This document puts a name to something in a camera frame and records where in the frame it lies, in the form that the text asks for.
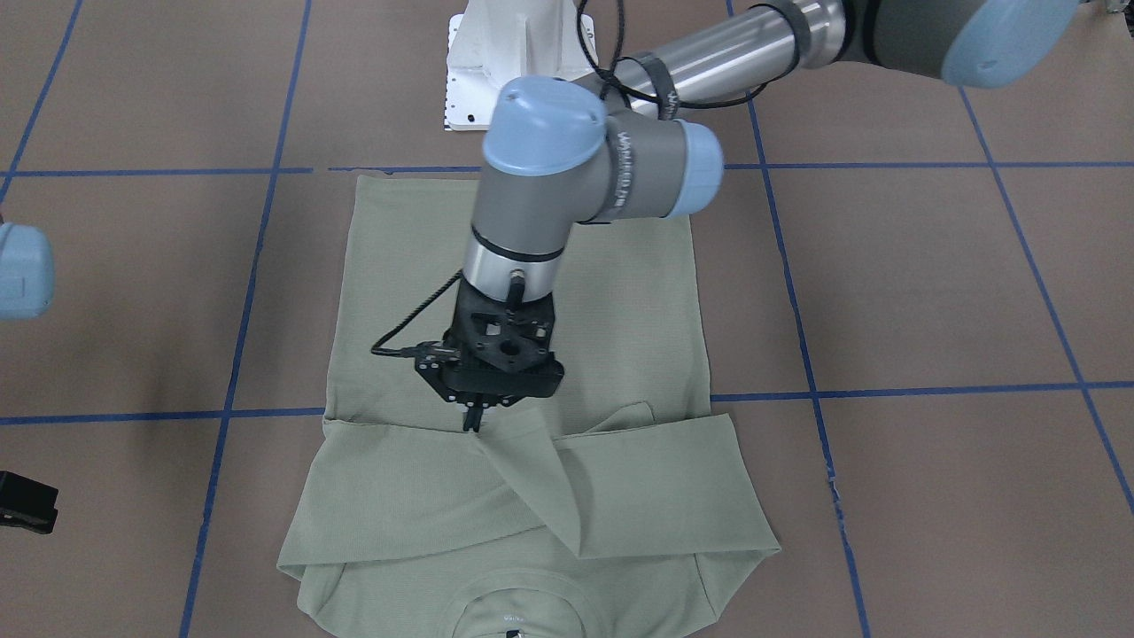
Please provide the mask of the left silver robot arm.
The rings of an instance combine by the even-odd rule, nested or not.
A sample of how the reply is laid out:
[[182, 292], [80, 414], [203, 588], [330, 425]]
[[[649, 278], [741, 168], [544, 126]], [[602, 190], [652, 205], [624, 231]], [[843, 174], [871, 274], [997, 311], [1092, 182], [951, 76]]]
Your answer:
[[451, 326], [412, 348], [418, 375], [462, 405], [555, 395], [555, 275], [572, 229], [705, 209], [723, 152], [684, 113], [748, 104], [803, 69], [854, 61], [995, 90], [1052, 51], [1075, 1], [753, 1], [723, 23], [577, 80], [528, 75], [500, 90], [482, 153]]

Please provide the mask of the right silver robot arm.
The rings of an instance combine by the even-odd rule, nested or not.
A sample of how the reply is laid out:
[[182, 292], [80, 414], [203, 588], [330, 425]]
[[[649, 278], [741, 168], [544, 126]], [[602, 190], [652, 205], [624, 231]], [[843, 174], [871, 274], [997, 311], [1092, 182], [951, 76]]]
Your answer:
[[54, 298], [54, 255], [43, 230], [1, 226], [1, 318], [22, 322], [49, 311]]

